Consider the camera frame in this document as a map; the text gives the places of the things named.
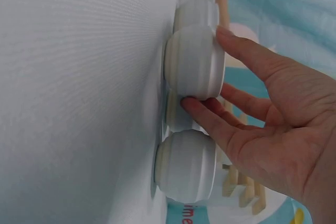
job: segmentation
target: textured white surface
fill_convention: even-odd
[[[152,185],[177,0],[0,0],[0,223],[163,223]]]

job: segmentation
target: blue fabric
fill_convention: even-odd
[[[336,77],[336,0],[229,0],[262,45]]]

